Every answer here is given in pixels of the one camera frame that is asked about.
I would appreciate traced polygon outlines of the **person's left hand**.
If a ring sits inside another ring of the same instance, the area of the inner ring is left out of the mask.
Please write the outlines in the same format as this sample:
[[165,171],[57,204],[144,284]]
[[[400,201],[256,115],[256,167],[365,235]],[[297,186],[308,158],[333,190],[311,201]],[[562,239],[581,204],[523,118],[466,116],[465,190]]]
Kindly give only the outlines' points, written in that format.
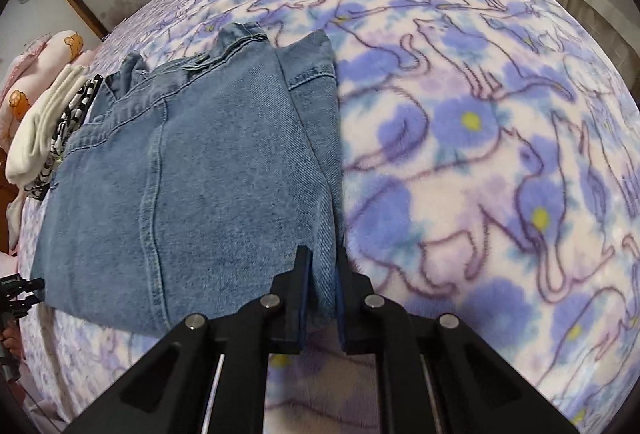
[[18,330],[6,330],[1,333],[1,343],[3,347],[17,360],[24,357],[23,342],[21,332]]

